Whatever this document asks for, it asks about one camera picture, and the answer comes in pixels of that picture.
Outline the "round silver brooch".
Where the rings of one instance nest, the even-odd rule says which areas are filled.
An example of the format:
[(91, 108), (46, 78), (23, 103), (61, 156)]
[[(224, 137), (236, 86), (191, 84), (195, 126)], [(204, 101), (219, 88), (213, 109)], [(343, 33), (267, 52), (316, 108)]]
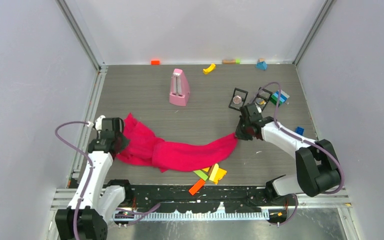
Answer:
[(235, 104), (235, 105), (239, 105), (241, 104), (243, 101), (242, 97), (239, 96), (239, 95), (235, 95), (233, 98), (232, 98), (232, 102)]

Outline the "red cloth garment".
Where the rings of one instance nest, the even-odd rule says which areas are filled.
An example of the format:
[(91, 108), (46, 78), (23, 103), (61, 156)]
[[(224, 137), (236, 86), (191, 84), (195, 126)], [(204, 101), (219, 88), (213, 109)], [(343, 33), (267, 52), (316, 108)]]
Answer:
[(129, 113), (123, 120), (123, 134), (128, 146), (117, 154), (120, 161), (143, 167), (192, 172), (208, 168), (227, 159), (235, 150), (238, 139), (234, 133), (205, 145), (166, 141)]

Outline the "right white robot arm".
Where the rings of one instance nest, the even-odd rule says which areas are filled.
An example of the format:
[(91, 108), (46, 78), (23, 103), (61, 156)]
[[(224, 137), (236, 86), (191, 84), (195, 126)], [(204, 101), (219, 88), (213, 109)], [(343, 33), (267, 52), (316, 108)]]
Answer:
[(271, 143), (295, 161), (296, 174), (282, 175), (266, 183), (263, 192), (268, 203), (279, 205), (291, 194), (315, 197), (342, 189), (344, 173), (330, 141), (317, 141), (293, 132), (273, 117), (264, 117), (261, 108), (253, 103), (240, 107), (239, 112), (235, 131), (238, 139)]

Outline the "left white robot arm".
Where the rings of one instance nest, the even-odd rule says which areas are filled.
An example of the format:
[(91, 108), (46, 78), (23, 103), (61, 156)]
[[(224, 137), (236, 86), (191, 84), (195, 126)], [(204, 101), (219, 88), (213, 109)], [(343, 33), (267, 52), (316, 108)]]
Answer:
[(133, 202), (133, 193), (127, 190), (129, 182), (105, 187), (104, 181), (115, 157), (124, 150), (129, 140), (124, 136), (124, 121), (119, 117), (108, 118), (104, 115), (95, 122), (83, 122), (83, 125), (96, 130), (96, 138), (87, 150), (69, 143), (59, 135), (58, 126), (54, 134), (64, 144), (86, 158), (87, 164), (75, 194), (67, 207), (60, 208), (55, 214), (55, 224), (61, 240), (105, 240), (108, 236), (108, 222), (116, 208), (128, 207)]

